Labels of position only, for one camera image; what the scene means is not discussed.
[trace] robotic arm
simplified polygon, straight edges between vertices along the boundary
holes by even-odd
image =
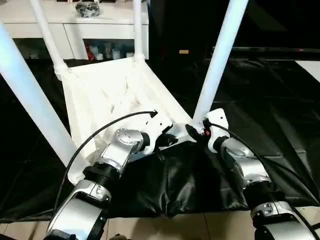
[[[257,240],[314,240],[311,231],[290,207],[285,194],[269,178],[263,164],[241,142],[230,137],[224,111],[216,109],[206,115],[203,131],[198,133],[187,125],[194,139],[207,142],[213,153],[218,153],[233,173],[233,179],[251,211]]]
[[[269,178],[263,164],[241,142],[217,124],[228,128],[222,109],[206,115],[203,125],[195,129],[186,125],[188,134],[198,143],[206,144],[218,153],[233,173],[239,191],[251,211],[257,240],[315,240]],[[156,140],[172,127],[172,122],[159,113],[149,121],[143,131],[121,128],[93,166],[84,171],[85,178],[52,218],[47,240],[99,240],[107,221],[106,209],[112,198],[116,182],[120,179],[132,154],[150,154]]]
[[[107,221],[113,190],[131,155],[154,151],[157,138],[172,127],[172,122],[157,113],[143,131],[118,129],[111,143],[92,166],[84,169],[85,178],[53,216],[46,240],[99,240]]]

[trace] white pole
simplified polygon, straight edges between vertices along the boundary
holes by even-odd
[[[48,20],[45,16],[44,10],[40,4],[39,0],[30,0],[31,6],[33,8],[33,12],[35,14],[35,18],[38,22],[38,25],[40,27],[45,45],[49,51],[49,54],[51,56],[51,59],[53,61],[53,68],[56,74],[58,74],[61,71],[65,71],[68,69],[68,66],[62,59],[62,57],[59,54],[57,45],[54,41],[54,37],[50,31]]]
[[[210,111],[249,0],[230,0],[193,115],[195,123]]]
[[[141,0],[133,0],[134,59],[145,59],[142,50]]]
[[[0,56],[1,75],[66,166],[77,147],[2,22]],[[69,180],[76,184],[83,178],[82,171],[88,165],[89,163],[78,155],[69,171]]]

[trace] black plastic sheet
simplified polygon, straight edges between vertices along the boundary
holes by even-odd
[[[69,62],[77,65],[84,62]],[[30,65],[66,127],[61,82],[51,63]],[[207,62],[163,61],[153,67],[164,85],[192,116],[208,69]],[[2,81],[3,159],[0,220],[50,218],[64,166]],[[267,164],[278,187],[294,206],[319,205],[320,83],[294,61],[230,61],[212,109],[223,108],[229,128],[258,153],[296,172]],[[174,216],[245,209],[241,194],[219,156],[185,142],[127,166],[109,209],[110,217]],[[72,189],[68,183],[64,197]]]

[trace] white cabinet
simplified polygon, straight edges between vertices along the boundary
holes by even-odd
[[[64,59],[88,59],[86,39],[117,40],[134,39],[134,11],[131,1],[117,0],[101,3],[100,15],[81,18],[76,3],[41,0],[44,14],[57,48]],[[142,44],[145,57],[149,57],[149,16],[147,2],[141,5]],[[0,5],[0,21],[12,38],[42,38],[42,34],[29,0],[8,0]]]
[[[42,38],[37,23],[5,23],[5,29],[13,39],[38,39]],[[74,59],[64,25],[61,23],[50,23],[55,44],[63,59]]]
[[[133,24],[64,24],[64,29],[75,59],[88,59],[85,39],[133,40]],[[148,25],[142,25],[142,45],[145,58],[149,58]]]

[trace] tile floor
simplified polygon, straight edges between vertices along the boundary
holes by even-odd
[[[300,207],[299,211],[310,224],[320,222],[320,207]],[[42,240],[48,223],[0,224],[0,234],[16,240]],[[248,211],[226,211],[172,218],[113,218],[106,223],[101,240],[118,233],[132,240],[254,240],[254,232]]]

